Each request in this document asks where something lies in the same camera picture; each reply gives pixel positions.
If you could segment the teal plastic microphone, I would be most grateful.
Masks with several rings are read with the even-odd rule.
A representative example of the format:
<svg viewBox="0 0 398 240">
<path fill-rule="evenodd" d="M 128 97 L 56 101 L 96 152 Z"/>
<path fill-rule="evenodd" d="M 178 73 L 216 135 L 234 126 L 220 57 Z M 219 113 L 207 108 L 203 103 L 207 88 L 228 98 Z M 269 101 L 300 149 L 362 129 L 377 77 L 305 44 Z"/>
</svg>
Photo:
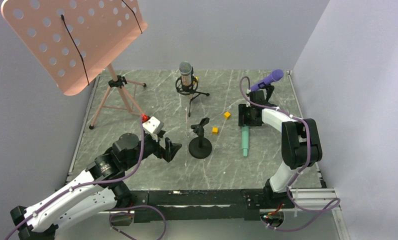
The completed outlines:
<svg viewBox="0 0 398 240">
<path fill-rule="evenodd" d="M 241 127 L 241 148 L 243 157 L 247 157 L 249 154 L 249 126 L 243 125 Z"/>
</svg>

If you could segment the black round-base microphone stand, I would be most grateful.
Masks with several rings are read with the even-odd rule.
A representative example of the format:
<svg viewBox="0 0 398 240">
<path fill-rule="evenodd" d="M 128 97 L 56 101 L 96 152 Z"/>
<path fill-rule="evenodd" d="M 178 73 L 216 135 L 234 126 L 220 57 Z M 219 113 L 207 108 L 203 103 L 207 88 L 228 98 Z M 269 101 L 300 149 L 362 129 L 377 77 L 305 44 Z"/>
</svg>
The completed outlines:
<svg viewBox="0 0 398 240">
<path fill-rule="evenodd" d="M 269 104 L 270 98 L 275 90 L 275 87 L 273 85 L 269 84 L 269 85 L 266 85 L 263 89 L 266 91 L 265 101 Z"/>
</svg>

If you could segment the purple plastic microphone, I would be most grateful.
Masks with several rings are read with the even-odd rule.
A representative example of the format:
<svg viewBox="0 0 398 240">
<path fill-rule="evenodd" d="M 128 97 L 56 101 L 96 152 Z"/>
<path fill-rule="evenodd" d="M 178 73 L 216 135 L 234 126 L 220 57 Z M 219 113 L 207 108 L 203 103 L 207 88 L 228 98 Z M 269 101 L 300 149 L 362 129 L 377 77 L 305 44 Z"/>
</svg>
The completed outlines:
<svg viewBox="0 0 398 240">
<path fill-rule="evenodd" d="M 281 69 L 273 70 L 267 77 L 250 87 L 251 92 L 262 90 L 270 86 L 272 83 L 278 82 L 284 77 L 284 71 Z"/>
</svg>

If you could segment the glitter microphone with mesh head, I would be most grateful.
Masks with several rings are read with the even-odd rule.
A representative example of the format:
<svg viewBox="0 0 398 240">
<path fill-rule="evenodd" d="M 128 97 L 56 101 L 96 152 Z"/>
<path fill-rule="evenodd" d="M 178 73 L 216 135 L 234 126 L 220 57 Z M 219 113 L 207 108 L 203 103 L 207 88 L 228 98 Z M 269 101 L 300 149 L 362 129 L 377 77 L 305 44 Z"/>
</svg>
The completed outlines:
<svg viewBox="0 0 398 240">
<path fill-rule="evenodd" d="M 192 65 L 187 61 L 182 61 L 179 65 L 181 89 L 186 93 L 190 93 L 191 88 L 193 87 L 192 70 Z"/>
</svg>

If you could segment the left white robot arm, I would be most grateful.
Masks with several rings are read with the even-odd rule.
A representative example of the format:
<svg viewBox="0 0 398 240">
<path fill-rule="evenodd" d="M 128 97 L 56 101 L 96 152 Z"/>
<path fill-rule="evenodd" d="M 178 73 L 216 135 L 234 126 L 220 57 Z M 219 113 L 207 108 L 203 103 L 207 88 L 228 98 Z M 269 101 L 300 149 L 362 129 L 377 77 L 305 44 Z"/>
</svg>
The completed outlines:
<svg viewBox="0 0 398 240">
<path fill-rule="evenodd" d="M 53 240 L 58 231 L 99 212 L 131 207 L 135 198 L 124 180 L 150 155 L 170 162 L 182 148 L 168 137 L 165 146 L 143 132 L 125 133 L 76 178 L 40 202 L 16 206 L 10 212 L 14 233 L 21 240 Z"/>
</svg>

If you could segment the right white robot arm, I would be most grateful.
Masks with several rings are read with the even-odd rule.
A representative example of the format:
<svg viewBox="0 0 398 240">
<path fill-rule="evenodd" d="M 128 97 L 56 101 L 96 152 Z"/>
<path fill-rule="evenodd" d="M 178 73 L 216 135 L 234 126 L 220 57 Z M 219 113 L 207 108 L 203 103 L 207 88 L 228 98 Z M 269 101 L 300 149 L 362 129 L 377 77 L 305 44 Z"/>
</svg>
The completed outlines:
<svg viewBox="0 0 398 240">
<path fill-rule="evenodd" d="M 296 117 L 278 106 L 253 101 L 255 91 L 240 93 L 247 101 L 239 108 L 240 126 L 259 127 L 265 124 L 281 133 L 282 162 L 265 183 L 264 193 L 269 199 L 290 196 L 299 176 L 323 157 L 316 121 Z"/>
</svg>

